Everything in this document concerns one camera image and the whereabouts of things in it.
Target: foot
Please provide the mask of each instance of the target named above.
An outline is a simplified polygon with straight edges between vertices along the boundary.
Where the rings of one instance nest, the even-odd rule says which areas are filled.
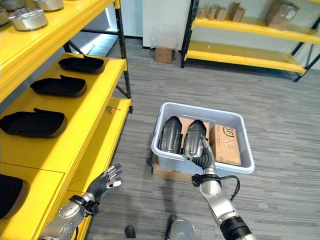
[[[127,239],[135,239],[136,238],[136,231],[135,231],[134,226],[132,226],[132,225],[126,226],[126,228],[124,230],[124,234]]]

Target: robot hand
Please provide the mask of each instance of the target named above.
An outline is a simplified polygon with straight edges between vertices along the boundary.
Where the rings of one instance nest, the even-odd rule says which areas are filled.
[[[94,199],[98,201],[105,191],[120,186],[122,183],[119,177],[122,173],[122,170],[119,170],[120,168],[120,163],[109,167],[90,183],[86,192],[92,194]]]
[[[209,210],[226,240],[255,240],[249,227],[239,216],[231,201],[240,189],[240,181],[236,176],[218,177],[216,175],[215,158],[211,147],[205,138],[202,138],[203,152],[200,157],[194,157],[192,162],[203,169],[203,175],[192,176],[192,183],[199,187],[199,191],[208,203]],[[222,193],[220,180],[235,178],[237,187],[231,199]]]
[[[120,164],[109,167],[91,182],[83,195],[73,195],[45,227],[39,240],[70,240],[85,217],[99,212],[98,205],[102,194],[121,185],[120,168]]]

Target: black shoe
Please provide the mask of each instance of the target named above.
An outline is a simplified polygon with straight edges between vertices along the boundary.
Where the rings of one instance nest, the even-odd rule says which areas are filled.
[[[136,231],[135,231],[134,226],[132,226],[132,225],[126,226],[126,228],[124,230],[124,234],[127,239],[135,239],[136,238]]]
[[[171,226],[174,223],[174,221],[177,219],[176,215],[170,215],[168,218],[168,222],[166,223],[166,231],[165,231],[165,240],[169,240]]]

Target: black cable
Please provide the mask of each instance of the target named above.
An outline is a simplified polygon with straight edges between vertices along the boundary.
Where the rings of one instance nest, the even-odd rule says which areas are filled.
[[[77,240],[77,238],[78,238],[78,233],[79,233],[79,227],[77,226],[76,229],[75,229],[75,237],[74,237],[74,240]]]
[[[225,180],[225,179],[236,179],[236,187],[235,190],[233,192],[233,194],[231,195],[230,201],[232,202],[233,199],[237,196],[239,190],[240,190],[240,180],[237,176],[235,175],[228,175],[228,176],[222,176],[222,177],[213,177],[213,179],[217,180],[217,181],[221,181],[221,180]]]

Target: yellow shelving unit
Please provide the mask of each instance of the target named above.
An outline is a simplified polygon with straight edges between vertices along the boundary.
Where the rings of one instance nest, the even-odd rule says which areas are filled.
[[[33,32],[0,28],[0,102],[53,53],[115,0],[64,0],[64,9],[46,12],[48,25]]]
[[[42,228],[41,222],[49,215],[64,174],[30,167],[0,163],[0,174],[25,180],[28,195],[19,211],[12,217],[0,220],[2,240],[33,240]]]
[[[22,215],[18,212],[14,217],[9,218],[7,223],[1,228],[1,230],[3,230],[3,234],[1,234],[2,240],[36,239],[46,223],[48,223],[50,216],[54,216],[57,212],[58,206],[74,173],[77,173],[74,176],[76,179],[81,178],[84,180],[84,183],[88,183],[88,181],[93,180],[99,175],[99,172],[102,172],[107,165],[110,164],[129,106],[131,106],[131,99],[110,100],[123,71],[127,70],[125,59],[97,57],[104,60],[105,70],[99,75],[94,75],[61,69],[58,61],[68,57],[82,58],[83,56],[81,54],[65,53],[39,77],[39,80],[49,77],[59,78],[60,75],[85,79],[87,90],[83,96],[68,98],[39,95],[29,88],[1,115],[1,117],[3,117],[19,111],[32,112],[33,108],[39,108],[62,112],[67,118],[66,130],[56,138],[29,138],[0,132],[1,164],[16,166],[17,168],[27,170],[35,169],[40,173],[49,172],[56,174],[57,177],[59,176],[57,181],[46,178],[42,179],[41,176],[38,176],[38,173],[34,173],[31,176],[32,178],[37,177],[39,181],[42,179],[43,182],[40,186],[44,187],[44,185],[49,185],[49,189],[52,190],[48,193],[49,199],[47,199],[46,202],[41,202],[46,208],[40,209],[42,215]],[[111,115],[111,113],[105,110],[107,105],[120,110],[116,110],[116,113]],[[101,122],[102,126],[96,131],[99,122]],[[105,133],[108,137],[104,143],[104,149],[100,150],[101,154],[99,153],[100,156],[104,158],[99,158],[98,153],[93,153],[97,150],[95,143],[89,147],[89,150],[91,149],[89,155],[88,153],[84,155],[87,146],[90,145],[91,138],[94,136],[94,139],[98,138],[98,140],[100,140],[102,133]],[[87,159],[89,158],[89,160],[85,159],[83,161],[88,161],[90,164],[93,164],[92,168],[90,168],[90,166],[84,167],[80,165],[79,170],[77,170],[83,155],[87,156]],[[79,174],[83,174],[81,172],[82,169],[85,169],[86,174],[80,177]],[[6,174],[3,169],[0,169],[0,173]],[[29,173],[27,173],[27,177],[26,179],[25,176],[22,175],[21,179],[29,183]],[[31,204],[33,204],[33,206],[37,205],[37,201],[31,193],[41,195],[40,188],[37,189],[34,187],[34,184],[35,183],[30,185],[32,192],[29,193],[27,198],[30,205],[26,207],[29,207],[30,210],[32,209]],[[14,236],[17,233],[13,232],[13,229],[16,228],[16,226],[25,225],[26,221],[34,223],[33,225],[27,224],[28,229],[33,231],[33,235],[24,233],[25,235],[15,238]]]
[[[220,43],[190,41],[184,60],[188,58],[278,69],[301,74],[306,72],[306,69],[290,54]]]
[[[110,99],[108,106],[117,110],[114,114],[109,111],[103,113],[95,134],[73,175],[68,190],[86,192],[89,184],[108,168],[130,105],[131,99]]]
[[[200,19],[196,17],[198,6],[199,0],[191,2],[181,49],[181,68],[185,67],[185,61],[187,59],[198,59],[296,72],[298,75],[294,82],[298,82],[320,59],[320,54],[313,60],[308,58],[306,66],[303,67],[294,58],[294,55],[304,43],[312,44],[309,50],[309,56],[311,56],[313,45],[320,44],[320,34],[316,31],[320,22],[319,17],[312,27],[290,24],[285,30],[281,30],[267,26],[263,19],[248,16],[244,16],[241,22],[234,22],[228,19],[224,21],[218,21],[216,19],[209,20],[207,17]],[[298,41],[299,44],[291,54],[288,54],[236,45],[192,41],[191,36],[194,27],[258,34]]]
[[[291,24],[287,30],[279,30],[266,26],[263,19],[244,16],[241,22],[209,20],[208,18],[195,18],[192,27],[214,28],[235,32],[252,33],[271,36],[293,41],[320,44],[320,35],[308,27]]]

